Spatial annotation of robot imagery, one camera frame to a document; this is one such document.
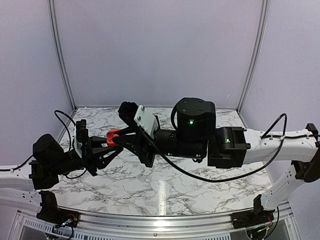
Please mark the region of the red round cap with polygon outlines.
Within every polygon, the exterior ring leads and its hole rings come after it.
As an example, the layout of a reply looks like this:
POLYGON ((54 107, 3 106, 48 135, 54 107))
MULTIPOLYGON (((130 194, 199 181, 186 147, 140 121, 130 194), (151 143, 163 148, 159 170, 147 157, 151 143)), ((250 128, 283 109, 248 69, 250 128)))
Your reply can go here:
POLYGON ((118 137, 118 135, 116 134, 116 132, 118 132, 119 130, 120 130, 120 129, 115 128, 115 129, 111 129, 111 130, 109 130, 109 131, 107 132, 107 134, 106 134, 106 138, 107 138, 106 144, 107 144, 108 147, 117 147, 117 146, 118 146, 118 144, 116 144, 116 143, 114 142, 114 138, 115 138, 115 137, 118 137))

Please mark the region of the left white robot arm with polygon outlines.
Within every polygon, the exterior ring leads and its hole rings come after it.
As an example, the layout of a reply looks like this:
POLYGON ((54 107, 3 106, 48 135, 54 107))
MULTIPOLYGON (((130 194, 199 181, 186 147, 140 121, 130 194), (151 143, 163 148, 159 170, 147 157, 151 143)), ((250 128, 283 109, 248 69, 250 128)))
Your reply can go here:
POLYGON ((65 151, 51 134, 42 135, 33 145, 31 156, 21 165, 1 166, 0 202, 32 212, 40 212, 53 223, 63 219, 56 197, 49 189, 59 183, 60 176, 87 170, 96 176, 124 149, 109 146, 103 137, 81 137, 71 140, 65 151))

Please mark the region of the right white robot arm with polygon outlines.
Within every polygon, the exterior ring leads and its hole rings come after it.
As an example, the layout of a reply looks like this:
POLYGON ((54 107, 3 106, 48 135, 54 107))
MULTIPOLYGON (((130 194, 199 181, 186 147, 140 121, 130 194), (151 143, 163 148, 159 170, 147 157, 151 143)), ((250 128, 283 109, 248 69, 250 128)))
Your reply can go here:
POLYGON ((170 157, 189 158, 196 163, 206 160, 209 167, 218 169, 290 161, 288 170, 270 190, 254 199, 254 208, 247 214, 252 224, 260 223, 298 187, 320 178, 320 136, 311 123, 295 132, 218 128, 215 104, 195 97, 182 98, 173 107, 172 129, 162 129, 154 114, 134 102, 123 102, 118 115, 127 127, 111 130, 108 145, 126 148, 149 168, 156 155, 165 160, 170 157))

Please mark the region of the aluminium front rail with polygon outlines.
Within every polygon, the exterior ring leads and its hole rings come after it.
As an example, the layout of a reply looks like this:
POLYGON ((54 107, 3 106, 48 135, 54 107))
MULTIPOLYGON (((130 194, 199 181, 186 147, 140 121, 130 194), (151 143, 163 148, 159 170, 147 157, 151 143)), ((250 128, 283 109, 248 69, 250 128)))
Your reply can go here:
POLYGON ((299 240, 291 209, 282 203, 273 220, 243 223, 233 212, 184 216, 135 216, 80 211, 77 226, 55 228, 32 211, 19 210, 10 240, 299 240))

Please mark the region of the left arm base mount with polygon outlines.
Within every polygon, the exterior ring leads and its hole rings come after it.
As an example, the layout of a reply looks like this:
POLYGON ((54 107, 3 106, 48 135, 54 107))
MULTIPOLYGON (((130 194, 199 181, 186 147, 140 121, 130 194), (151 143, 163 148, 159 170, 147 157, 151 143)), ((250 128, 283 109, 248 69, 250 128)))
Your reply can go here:
POLYGON ((39 194, 41 202, 40 211, 36 214, 38 219, 60 226, 64 222, 71 220, 67 225, 73 228, 77 227, 80 217, 78 211, 58 207, 56 196, 50 191, 41 190, 39 194))

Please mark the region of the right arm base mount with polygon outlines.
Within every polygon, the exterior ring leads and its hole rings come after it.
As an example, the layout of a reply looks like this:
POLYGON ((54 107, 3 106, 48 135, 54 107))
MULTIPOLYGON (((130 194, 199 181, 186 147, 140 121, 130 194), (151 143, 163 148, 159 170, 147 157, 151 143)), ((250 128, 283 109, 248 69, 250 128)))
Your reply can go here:
POLYGON ((230 215, 234 229, 247 228, 274 220, 275 209, 266 210, 261 198, 261 194, 254 198, 253 209, 234 212, 230 215))

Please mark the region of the left aluminium frame post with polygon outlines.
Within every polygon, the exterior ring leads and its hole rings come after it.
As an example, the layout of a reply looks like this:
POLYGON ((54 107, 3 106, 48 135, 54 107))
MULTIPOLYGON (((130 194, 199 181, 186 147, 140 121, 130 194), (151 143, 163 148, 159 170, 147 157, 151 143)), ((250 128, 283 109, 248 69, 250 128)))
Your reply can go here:
POLYGON ((63 49, 62 49, 62 43, 60 39, 60 33, 59 33, 59 25, 58 25, 58 18, 57 18, 57 11, 56 11, 56 3, 54 0, 48 0, 48 13, 49 13, 49 19, 50 19, 50 26, 53 36, 53 44, 54 49, 57 57, 57 63, 60 70, 60 75, 62 78, 62 83, 65 89, 66 97, 69 103, 70 108, 73 111, 77 110, 77 105, 75 102, 75 98, 73 95, 73 91, 71 88, 71 83, 69 80, 69 75, 67 71, 67 66, 64 59, 63 49))

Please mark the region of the aluminium frame post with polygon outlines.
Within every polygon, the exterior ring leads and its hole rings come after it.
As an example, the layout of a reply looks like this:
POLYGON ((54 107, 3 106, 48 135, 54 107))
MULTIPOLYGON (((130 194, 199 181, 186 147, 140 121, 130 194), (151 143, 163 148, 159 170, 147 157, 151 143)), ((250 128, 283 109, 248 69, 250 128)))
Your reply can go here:
POLYGON ((67 71, 67 66, 64 59, 63 49, 62 49, 62 43, 60 39, 60 33, 59 33, 59 25, 58 25, 58 18, 57 18, 57 11, 56 11, 56 3, 54 0, 48 0, 48 13, 49 13, 49 19, 50 19, 50 26, 53 36, 53 44, 54 49, 57 57, 57 63, 60 70, 60 75, 62 78, 62 83, 65 89, 66 97, 69 103, 70 108, 73 111, 77 110, 77 105, 75 102, 75 98, 73 95, 73 91, 71 88, 71 83, 69 80, 69 75, 67 71))
POLYGON ((239 99, 239 102, 238 102, 238 105, 236 108, 236 111, 238 112, 238 114, 240 114, 244 108, 246 99, 247 99, 249 91, 250 91, 250 86, 251 86, 253 78, 254 78, 256 65, 257 65, 259 54, 261 52, 261 48, 262 48, 262 44, 263 44, 263 38, 264 38, 264 34, 265 34, 267 17, 268 17, 268 10, 269 10, 269 0, 263 0, 261 2, 258 28, 257 28, 257 33, 256 33, 254 45, 253 45, 253 51, 252 51, 251 59, 249 62, 248 70, 246 73, 244 86, 242 88, 240 99, 239 99))

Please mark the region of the right aluminium frame post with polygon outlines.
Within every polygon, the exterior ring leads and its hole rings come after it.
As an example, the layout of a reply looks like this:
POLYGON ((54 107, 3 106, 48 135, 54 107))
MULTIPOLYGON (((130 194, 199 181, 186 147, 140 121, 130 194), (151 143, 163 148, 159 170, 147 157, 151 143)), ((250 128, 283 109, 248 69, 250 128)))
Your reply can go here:
POLYGON ((236 108, 236 111, 238 112, 238 114, 240 114, 244 108, 246 99, 247 99, 249 91, 250 91, 250 86, 251 86, 253 78, 254 78, 256 65, 257 65, 259 54, 261 52, 261 48, 262 48, 262 44, 263 44, 263 38, 264 38, 264 34, 265 34, 267 17, 268 17, 268 10, 269 10, 269 0, 263 0, 261 2, 258 28, 257 28, 257 33, 256 33, 254 45, 253 45, 253 51, 252 51, 251 59, 249 62, 248 70, 246 73, 244 86, 242 88, 240 99, 239 99, 239 102, 238 102, 238 105, 236 108))

